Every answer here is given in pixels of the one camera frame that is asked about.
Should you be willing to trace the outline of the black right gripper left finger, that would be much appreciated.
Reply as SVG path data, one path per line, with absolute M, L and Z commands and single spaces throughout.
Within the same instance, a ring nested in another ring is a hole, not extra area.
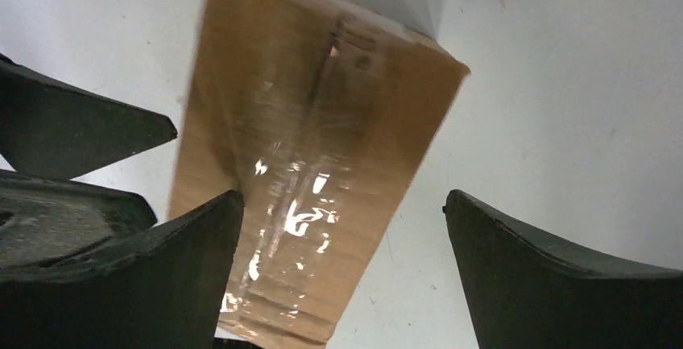
M 210 348 L 242 225 L 230 190 L 49 267 L 1 275 L 4 348 Z

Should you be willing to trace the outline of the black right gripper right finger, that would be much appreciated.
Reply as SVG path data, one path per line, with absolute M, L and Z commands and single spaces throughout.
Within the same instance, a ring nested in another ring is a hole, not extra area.
M 458 189 L 443 211 L 481 348 L 681 347 L 681 271 L 583 247 Z

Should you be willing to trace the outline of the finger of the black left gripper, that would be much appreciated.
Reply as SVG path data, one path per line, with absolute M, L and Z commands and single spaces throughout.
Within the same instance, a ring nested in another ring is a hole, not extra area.
M 1 154 L 16 171 L 69 180 L 178 136 L 171 119 L 1 57 Z
M 137 193 L 1 172 L 3 269 L 49 266 L 156 222 Z

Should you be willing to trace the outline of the brown cardboard express box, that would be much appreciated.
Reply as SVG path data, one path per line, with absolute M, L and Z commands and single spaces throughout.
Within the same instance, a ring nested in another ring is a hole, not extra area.
M 222 329 L 326 346 L 469 72 L 346 0 L 206 1 L 168 215 L 243 196 Z

